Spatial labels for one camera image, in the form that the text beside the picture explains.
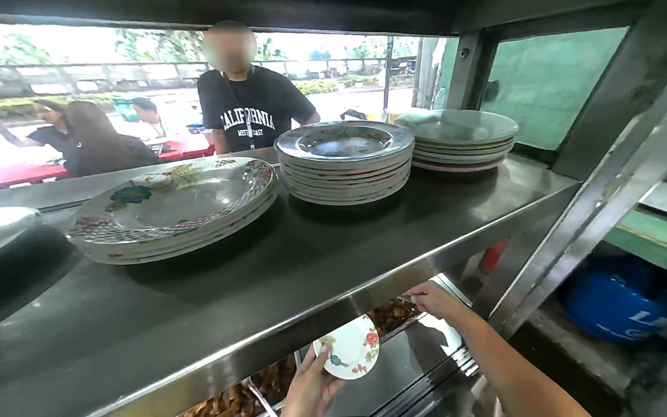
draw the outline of stainless steel counter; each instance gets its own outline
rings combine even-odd
[[[370,207],[310,205],[281,187],[241,232],[138,266],[89,261],[44,230],[0,262],[0,415],[103,415],[130,401],[175,415],[563,208],[576,190],[515,156],[480,175],[414,168],[401,192]]]

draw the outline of sky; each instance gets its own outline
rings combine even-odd
[[[89,64],[125,62],[115,51],[116,35],[110,27],[70,27],[56,25],[0,24],[0,36],[16,32],[27,34],[33,44],[48,51],[53,63]],[[345,58],[345,47],[356,47],[365,36],[322,33],[258,33],[261,44],[272,36],[273,48],[289,59],[309,59],[310,52],[328,50],[333,59]]]

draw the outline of pole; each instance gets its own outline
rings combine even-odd
[[[388,36],[388,49],[384,56],[383,109],[388,108],[390,98],[390,67],[393,60],[393,36]]]

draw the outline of california t-shirt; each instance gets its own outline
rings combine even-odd
[[[208,71],[197,93],[205,128],[223,129],[231,152],[272,146],[290,130],[291,119],[303,123],[316,111],[287,77],[256,66],[244,81]]]

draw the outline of stack of plates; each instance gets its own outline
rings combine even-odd
[[[79,207],[68,239],[102,263],[146,263],[220,241],[261,216],[276,175],[253,158],[212,159],[138,176]]]
[[[413,135],[380,122],[301,126],[274,144],[290,193],[323,205],[356,205],[400,190],[411,173]]]
[[[409,128],[416,138],[413,165],[432,171],[472,172],[498,166],[519,132],[514,120],[476,110],[408,114],[394,124]]]

